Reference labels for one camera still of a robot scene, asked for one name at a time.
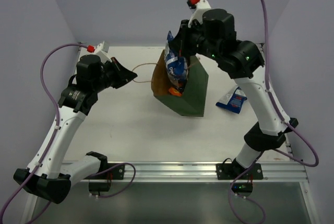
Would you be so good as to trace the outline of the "blue snack packet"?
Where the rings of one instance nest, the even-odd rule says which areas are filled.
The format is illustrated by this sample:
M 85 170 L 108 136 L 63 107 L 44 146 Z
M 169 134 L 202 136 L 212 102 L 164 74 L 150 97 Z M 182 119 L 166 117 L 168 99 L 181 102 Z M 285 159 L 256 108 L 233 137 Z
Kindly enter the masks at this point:
M 243 103 L 247 100 L 244 91 L 238 86 L 231 88 L 224 96 L 222 96 L 216 106 L 229 112 L 239 114 Z
M 183 91 L 187 83 L 188 63 L 185 57 L 179 56 L 177 52 L 169 47 L 169 43 L 174 39 L 172 32 L 169 31 L 166 38 L 164 49 L 164 63 L 167 76 L 178 91 Z

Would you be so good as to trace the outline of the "orange snack packet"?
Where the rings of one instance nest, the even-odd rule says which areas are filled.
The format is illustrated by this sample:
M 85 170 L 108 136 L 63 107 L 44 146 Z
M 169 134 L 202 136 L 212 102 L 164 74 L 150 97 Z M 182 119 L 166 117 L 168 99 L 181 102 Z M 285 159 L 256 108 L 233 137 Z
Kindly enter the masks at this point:
M 175 88 L 173 86 L 171 86 L 168 89 L 168 92 L 173 95 L 173 96 L 177 96 L 177 97 L 181 97 L 182 96 L 182 91 L 180 91 L 178 88 Z

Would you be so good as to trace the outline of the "green paper bag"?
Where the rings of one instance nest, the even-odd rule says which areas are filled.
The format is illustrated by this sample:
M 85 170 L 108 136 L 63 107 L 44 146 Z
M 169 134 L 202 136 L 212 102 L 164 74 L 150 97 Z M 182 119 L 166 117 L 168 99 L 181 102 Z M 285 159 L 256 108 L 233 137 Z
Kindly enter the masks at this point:
M 164 65 L 164 51 L 156 63 L 151 78 L 153 96 L 166 107 L 181 116 L 203 117 L 209 75 L 196 56 L 190 57 L 188 80 L 181 96 L 169 92 L 172 86 Z

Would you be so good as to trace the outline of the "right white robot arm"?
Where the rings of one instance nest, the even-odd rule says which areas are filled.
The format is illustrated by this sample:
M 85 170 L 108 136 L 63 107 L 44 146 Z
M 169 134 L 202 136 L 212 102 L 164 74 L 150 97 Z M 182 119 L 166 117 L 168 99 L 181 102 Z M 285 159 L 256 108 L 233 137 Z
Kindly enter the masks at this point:
M 265 61 L 257 45 L 236 38 L 234 17 L 221 8 L 194 9 L 189 20 L 182 20 L 169 48 L 184 57 L 203 55 L 217 62 L 245 93 L 257 123 L 245 134 L 241 151 L 233 160 L 233 170 L 242 172 L 260 154 L 279 149 L 290 132 L 287 123 L 298 125 L 280 103 L 271 84 L 265 81 Z

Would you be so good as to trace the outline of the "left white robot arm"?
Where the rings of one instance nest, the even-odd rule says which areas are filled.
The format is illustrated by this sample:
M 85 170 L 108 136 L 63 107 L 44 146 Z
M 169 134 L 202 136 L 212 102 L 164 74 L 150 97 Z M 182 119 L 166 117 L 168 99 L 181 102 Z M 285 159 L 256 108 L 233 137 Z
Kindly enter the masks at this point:
M 98 93 L 118 89 L 136 77 L 114 57 L 105 62 L 94 54 L 81 57 L 56 104 L 54 123 L 41 148 L 25 169 L 16 170 L 14 180 L 26 192 L 59 204 L 81 180 L 106 173 L 107 156 L 94 151 L 68 166 L 62 163 L 76 131 L 98 101 Z

